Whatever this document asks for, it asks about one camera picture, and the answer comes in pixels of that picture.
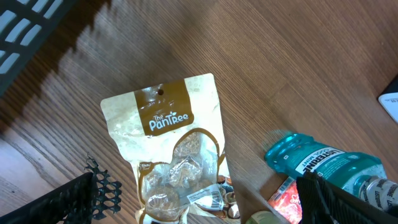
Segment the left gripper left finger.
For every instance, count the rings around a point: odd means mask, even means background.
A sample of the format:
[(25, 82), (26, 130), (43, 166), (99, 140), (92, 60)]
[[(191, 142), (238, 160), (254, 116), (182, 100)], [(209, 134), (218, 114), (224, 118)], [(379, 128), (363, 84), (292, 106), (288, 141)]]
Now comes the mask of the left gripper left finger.
[(122, 183), (109, 181), (108, 171), (93, 158), (86, 164), (88, 172), (2, 216), (1, 223), (91, 223), (106, 218), (105, 210), (119, 212)]

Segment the red Kleenex tissue pack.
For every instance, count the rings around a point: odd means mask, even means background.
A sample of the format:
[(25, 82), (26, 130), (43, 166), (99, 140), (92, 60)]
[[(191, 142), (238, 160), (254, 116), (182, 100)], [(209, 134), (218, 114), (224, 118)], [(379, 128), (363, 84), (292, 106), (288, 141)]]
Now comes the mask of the red Kleenex tissue pack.
[(268, 200), (268, 203), (291, 224), (302, 220), (302, 207), (295, 179), (288, 177)]

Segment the blue mouthwash bottle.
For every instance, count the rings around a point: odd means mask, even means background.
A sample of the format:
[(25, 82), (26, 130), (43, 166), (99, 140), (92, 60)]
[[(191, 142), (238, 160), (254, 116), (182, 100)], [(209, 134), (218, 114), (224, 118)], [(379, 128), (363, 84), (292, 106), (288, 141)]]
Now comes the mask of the blue mouthwash bottle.
[(384, 212), (397, 208), (397, 183), (387, 179), (382, 161), (375, 156), (346, 152), (289, 132), (278, 133), (265, 151), (265, 161), (278, 173), (294, 179), (316, 173)]

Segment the brown cream snack pouch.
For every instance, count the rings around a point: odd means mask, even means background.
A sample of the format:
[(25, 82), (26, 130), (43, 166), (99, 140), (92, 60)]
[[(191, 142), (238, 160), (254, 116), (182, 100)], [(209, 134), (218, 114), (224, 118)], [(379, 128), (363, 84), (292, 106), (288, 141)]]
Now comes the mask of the brown cream snack pouch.
[(207, 73), (106, 98), (108, 133), (133, 169), (139, 223), (188, 214), (239, 223), (215, 78)]

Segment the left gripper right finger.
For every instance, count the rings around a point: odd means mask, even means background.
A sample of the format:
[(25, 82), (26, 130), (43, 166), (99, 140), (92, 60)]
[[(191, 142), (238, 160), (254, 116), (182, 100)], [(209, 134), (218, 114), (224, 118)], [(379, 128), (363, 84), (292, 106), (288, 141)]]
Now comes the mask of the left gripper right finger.
[(296, 184), (301, 224), (397, 224), (396, 206), (383, 212), (317, 174), (306, 172)]

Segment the green drink bottle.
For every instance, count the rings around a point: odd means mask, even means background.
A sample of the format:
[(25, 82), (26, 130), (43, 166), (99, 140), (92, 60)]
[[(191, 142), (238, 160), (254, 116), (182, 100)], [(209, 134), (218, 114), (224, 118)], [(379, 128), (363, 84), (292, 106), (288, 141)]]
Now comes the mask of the green drink bottle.
[(287, 224), (287, 221), (268, 211), (260, 211), (251, 215), (245, 224)]

